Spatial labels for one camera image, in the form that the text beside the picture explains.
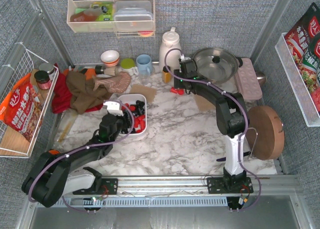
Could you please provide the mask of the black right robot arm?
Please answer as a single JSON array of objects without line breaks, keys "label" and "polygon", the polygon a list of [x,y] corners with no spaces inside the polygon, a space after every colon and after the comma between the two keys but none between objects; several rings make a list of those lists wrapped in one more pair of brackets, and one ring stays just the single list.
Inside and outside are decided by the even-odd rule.
[{"label": "black right robot arm", "polygon": [[174,88],[201,96],[215,107],[216,125],[225,138],[226,159],[222,181],[224,187],[231,191],[247,180],[243,152],[249,119],[243,97],[240,93],[226,92],[200,76],[193,59],[182,55],[178,61],[179,68],[173,71]]}]

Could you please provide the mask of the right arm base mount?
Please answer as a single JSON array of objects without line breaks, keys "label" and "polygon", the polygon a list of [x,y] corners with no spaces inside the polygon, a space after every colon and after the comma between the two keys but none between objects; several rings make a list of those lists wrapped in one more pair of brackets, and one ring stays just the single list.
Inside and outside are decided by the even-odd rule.
[{"label": "right arm base mount", "polygon": [[236,182],[227,182],[223,177],[208,177],[206,181],[209,194],[251,194],[254,192],[250,177]]}]

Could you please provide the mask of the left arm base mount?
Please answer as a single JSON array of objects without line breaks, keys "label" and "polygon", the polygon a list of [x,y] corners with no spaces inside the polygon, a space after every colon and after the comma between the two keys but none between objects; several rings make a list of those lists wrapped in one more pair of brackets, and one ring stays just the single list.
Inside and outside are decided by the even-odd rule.
[{"label": "left arm base mount", "polygon": [[95,182],[88,189],[80,189],[72,192],[73,195],[98,195],[98,196],[109,196],[116,195],[118,191],[117,178],[102,178],[101,182]]}]

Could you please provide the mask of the pink striped towel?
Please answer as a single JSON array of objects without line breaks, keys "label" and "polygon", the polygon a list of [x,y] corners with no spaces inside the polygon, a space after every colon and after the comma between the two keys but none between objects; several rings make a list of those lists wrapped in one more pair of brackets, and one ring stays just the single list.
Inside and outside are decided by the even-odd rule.
[{"label": "pink striped towel", "polygon": [[127,72],[119,72],[113,77],[93,77],[94,88],[96,91],[98,88],[104,87],[109,93],[124,93],[131,83],[131,76]]}]

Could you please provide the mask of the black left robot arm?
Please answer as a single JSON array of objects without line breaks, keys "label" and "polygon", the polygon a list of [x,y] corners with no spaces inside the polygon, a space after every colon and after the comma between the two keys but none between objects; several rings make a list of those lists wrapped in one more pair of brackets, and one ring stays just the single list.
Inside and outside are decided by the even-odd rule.
[{"label": "black left robot arm", "polygon": [[83,146],[67,152],[47,151],[40,155],[22,184],[22,191],[32,203],[49,208],[70,193],[106,194],[103,176],[87,164],[107,156],[120,142],[120,132],[134,128],[134,115],[129,106],[114,101],[118,110],[108,110],[99,128]]}]

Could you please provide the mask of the white plastic storage basket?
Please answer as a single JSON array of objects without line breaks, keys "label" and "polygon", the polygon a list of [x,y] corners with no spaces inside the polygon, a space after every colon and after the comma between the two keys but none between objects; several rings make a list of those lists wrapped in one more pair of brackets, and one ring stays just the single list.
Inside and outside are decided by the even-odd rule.
[{"label": "white plastic storage basket", "polygon": [[[137,115],[135,115],[134,110],[135,110],[135,104],[137,100],[143,101],[145,102],[145,121],[146,121],[146,128],[143,131],[138,131],[136,132],[136,129],[134,128],[133,132],[131,134],[129,134],[130,137],[132,138],[137,138],[137,137],[141,137],[146,131],[147,131],[147,125],[148,125],[148,120],[147,120],[147,100],[146,98],[142,95],[142,94],[137,94],[137,93],[133,93],[133,94],[124,94],[121,95],[118,100],[122,101],[126,106],[129,107],[129,109],[132,111],[134,118],[138,117]],[[126,130],[123,130],[122,133],[120,133],[121,136],[125,136],[126,135]]]}]

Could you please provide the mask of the black coffee capsule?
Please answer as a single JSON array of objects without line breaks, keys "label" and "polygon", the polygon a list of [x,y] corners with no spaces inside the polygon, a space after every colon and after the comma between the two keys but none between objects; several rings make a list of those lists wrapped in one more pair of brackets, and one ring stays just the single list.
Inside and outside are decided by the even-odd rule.
[{"label": "black coffee capsule", "polygon": [[134,113],[137,116],[142,116],[145,114],[145,102],[141,100],[137,100],[135,106]]}]

